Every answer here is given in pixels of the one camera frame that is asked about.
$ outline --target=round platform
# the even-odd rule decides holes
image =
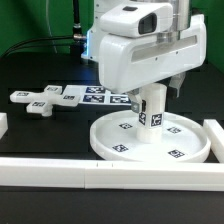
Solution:
[[[91,126],[91,146],[106,160],[204,162],[208,157],[210,140],[192,120],[165,113],[162,140],[155,144],[137,139],[137,125],[138,114],[132,111],[101,117]]]

